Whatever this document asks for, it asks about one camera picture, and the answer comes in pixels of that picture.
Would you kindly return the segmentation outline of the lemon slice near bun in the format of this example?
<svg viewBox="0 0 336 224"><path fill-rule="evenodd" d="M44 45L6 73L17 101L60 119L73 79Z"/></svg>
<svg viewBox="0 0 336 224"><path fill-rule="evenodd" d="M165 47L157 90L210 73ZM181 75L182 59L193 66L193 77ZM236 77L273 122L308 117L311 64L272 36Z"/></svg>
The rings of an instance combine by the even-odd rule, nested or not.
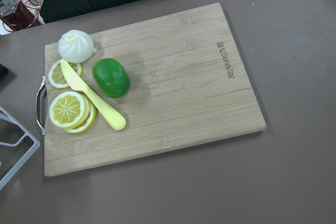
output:
<svg viewBox="0 0 336 224"><path fill-rule="evenodd" d="M49 73L48 73L48 80L49 83L55 87L55 88L59 88L59 89L65 89L69 87L68 82L66 81L62 69L61 69L61 65L60 65L60 61L58 60L56 61L50 68ZM70 66L73 68L73 70L78 74L78 75L82 75L82 64L80 63L70 63Z"/></svg>

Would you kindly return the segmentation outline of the lemon slice stack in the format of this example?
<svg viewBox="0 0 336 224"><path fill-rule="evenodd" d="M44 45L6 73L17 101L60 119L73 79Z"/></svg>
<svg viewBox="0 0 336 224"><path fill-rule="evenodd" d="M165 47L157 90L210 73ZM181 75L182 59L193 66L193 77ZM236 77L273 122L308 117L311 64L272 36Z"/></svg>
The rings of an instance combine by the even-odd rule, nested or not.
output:
<svg viewBox="0 0 336 224"><path fill-rule="evenodd" d="M52 101L49 108L51 122L72 134L87 130L96 119L96 108L84 95L66 91Z"/></svg>

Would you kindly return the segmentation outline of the green toy lime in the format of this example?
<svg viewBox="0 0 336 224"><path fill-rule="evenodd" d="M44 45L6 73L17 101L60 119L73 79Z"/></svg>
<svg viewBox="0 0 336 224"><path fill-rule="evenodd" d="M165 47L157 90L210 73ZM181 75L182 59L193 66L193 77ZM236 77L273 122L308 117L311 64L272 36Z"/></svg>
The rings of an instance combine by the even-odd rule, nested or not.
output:
<svg viewBox="0 0 336 224"><path fill-rule="evenodd" d="M92 67L92 76L100 90L110 98L122 97L131 85L126 70L113 58L97 61Z"/></svg>

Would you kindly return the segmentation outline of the yellow plastic knife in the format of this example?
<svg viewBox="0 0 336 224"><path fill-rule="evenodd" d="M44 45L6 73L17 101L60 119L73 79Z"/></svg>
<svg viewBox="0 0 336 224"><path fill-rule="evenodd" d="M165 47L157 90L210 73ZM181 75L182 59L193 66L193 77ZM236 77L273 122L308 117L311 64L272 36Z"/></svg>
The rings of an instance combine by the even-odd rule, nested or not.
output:
<svg viewBox="0 0 336 224"><path fill-rule="evenodd" d="M125 117L119 113L115 108L106 103L99 95L97 95L79 75L73 70L70 64L64 60L60 60L62 73L69 84L69 86L75 91L83 92L89 100L98 109L100 114L115 130L122 130L126 126Z"/></svg>

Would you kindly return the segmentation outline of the bamboo cutting board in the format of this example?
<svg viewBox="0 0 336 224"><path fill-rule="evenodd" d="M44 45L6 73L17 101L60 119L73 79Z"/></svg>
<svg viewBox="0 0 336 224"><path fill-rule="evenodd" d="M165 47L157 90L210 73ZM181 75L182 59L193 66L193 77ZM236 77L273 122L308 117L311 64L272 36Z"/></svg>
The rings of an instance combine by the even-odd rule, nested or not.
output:
<svg viewBox="0 0 336 224"><path fill-rule="evenodd" d="M130 76L126 95L106 98L127 120L114 130L97 114L86 131L45 123L48 177L263 131L266 122L219 3L91 35L91 69L116 59Z"/></svg>

